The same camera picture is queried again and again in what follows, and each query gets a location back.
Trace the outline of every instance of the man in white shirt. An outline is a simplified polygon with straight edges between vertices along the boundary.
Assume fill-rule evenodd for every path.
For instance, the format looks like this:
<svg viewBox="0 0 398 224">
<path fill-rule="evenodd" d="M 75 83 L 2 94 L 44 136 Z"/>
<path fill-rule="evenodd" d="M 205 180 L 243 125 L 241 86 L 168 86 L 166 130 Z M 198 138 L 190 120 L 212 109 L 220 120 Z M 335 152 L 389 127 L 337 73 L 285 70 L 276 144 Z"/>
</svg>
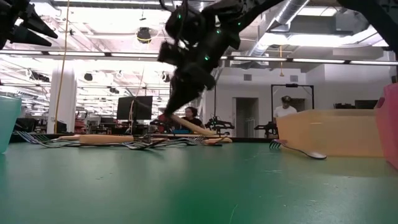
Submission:
<svg viewBox="0 0 398 224">
<path fill-rule="evenodd" d="M 290 106 L 291 101 L 292 98 L 290 96 L 282 97 L 282 106 L 278 106 L 274 110 L 274 123 L 276 123 L 276 118 L 297 113 L 297 110 L 293 106 Z"/>
</svg>

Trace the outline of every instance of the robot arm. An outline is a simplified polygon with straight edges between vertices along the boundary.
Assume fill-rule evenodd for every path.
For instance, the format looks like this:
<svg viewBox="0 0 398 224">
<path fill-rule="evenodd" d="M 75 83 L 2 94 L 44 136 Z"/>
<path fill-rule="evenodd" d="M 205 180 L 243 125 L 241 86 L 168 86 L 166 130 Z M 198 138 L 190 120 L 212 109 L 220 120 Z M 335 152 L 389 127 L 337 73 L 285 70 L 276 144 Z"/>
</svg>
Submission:
<svg viewBox="0 0 398 224">
<path fill-rule="evenodd" d="M 188 1 L 176 8 L 165 30 L 174 44 L 164 42 L 158 61 L 175 65 L 171 79 L 172 94 L 165 114 L 170 115 L 181 106 L 199 97 L 206 88 L 215 85 L 210 72 L 228 47 L 239 48 L 239 32 L 259 14 L 283 0 L 220 0 L 198 12 Z M 361 12 L 379 32 L 390 48 L 398 53 L 398 24 L 385 12 L 379 0 L 338 0 L 349 9 Z M 215 17 L 220 21 L 216 25 Z"/>
<path fill-rule="evenodd" d="M 34 4 L 29 3 L 30 0 L 0 0 L 0 50 L 7 40 L 11 43 L 51 46 L 49 41 L 30 30 L 58 38 L 58 35 L 37 15 Z M 18 18 L 23 22 L 16 26 Z"/>
</svg>

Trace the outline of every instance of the teal cup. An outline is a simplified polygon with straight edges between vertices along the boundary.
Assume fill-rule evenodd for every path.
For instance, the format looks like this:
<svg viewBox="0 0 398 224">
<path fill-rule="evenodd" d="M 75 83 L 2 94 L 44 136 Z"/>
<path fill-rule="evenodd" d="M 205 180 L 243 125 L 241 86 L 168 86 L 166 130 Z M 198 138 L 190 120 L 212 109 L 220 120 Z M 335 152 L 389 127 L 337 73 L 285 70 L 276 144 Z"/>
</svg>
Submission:
<svg viewBox="0 0 398 224">
<path fill-rule="evenodd" d="M 0 153 L 7 150 L 15 122 L 21 113 L 22 100 L 0 96 Z"/>
</svg>

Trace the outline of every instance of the doorway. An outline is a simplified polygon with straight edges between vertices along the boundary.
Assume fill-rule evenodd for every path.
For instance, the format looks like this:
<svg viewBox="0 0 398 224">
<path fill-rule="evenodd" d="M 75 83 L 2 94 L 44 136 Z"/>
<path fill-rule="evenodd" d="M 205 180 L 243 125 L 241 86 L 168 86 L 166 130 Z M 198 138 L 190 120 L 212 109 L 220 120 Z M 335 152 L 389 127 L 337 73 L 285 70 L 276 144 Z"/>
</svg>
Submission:
<svg viewBox="0 0 398 224">
<path fill-rule="evenodd" d="M 233 98 L 234 136 L 237 138 L 256 138 L 254 128 L 259 120 L 258 98 Z"/>
</svg>

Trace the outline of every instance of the plastic container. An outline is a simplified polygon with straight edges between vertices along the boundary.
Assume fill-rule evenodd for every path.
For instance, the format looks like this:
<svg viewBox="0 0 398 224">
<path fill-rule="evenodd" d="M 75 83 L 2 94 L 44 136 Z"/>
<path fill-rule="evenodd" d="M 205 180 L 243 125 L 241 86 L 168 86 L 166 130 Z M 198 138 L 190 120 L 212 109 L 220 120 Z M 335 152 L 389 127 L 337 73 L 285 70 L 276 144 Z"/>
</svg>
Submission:
<svg viewBox="0 0 398 224">
<path fill-rule="evenodd" d="M 21 113 L 22 100 L 0 96 L 0 153 L 7 150 L 17 117 Z"/>
<path fill-rule="evenodd" d="M 398 169 L 398 83 L 384 87 L 376 105 L 376 122 L 384 157 Z"/>
</svg>

